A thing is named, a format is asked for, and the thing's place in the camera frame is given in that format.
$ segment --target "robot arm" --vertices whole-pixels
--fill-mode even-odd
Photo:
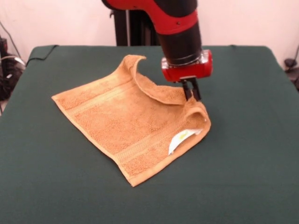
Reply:
[[[210,76],[212,55],[202,50],[197,0],[102,0],[113,10],[143,10],[153,21],[165,58],[167,81],[181,82],[186,98],[200,100],[196,78]],[[193,84],[192,93],[187,81]]]

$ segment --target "table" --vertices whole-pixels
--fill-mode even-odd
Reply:
[[[205,48],[214,72],[198,83],[211,131],[136,188],[50,97],[127,54],[145,55],[139,71],[169,84],[160,47],[35,48],[0,118],[1,223],[298,224],[299,94],[266,47]]]

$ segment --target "green table surface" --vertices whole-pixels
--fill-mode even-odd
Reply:
[[[127,54],[145,55],[139,71],[169,84],[160,47],[35,48],[0,118],[0,223],[298,224],[299,94],[266,47],[206,49],[214,72],[198,83],[210,132],[132,188],[50,97]]]

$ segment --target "orange towel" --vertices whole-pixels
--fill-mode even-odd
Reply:
[[[204,105],[180,87],[158,86],[137,72],[143,56],[126,56],[110,75],[52,97],[62,113],[110,157],[134,187],[199,143],[210,130]],[[174,145],[184,140],[169,155]]]

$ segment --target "towel tag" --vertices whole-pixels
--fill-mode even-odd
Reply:
[[[180,133],[176,134],[169,145],[168,155],[172,154],[173,151],[187,138],[194,134],[200,134],[203,129],[185,129]]]

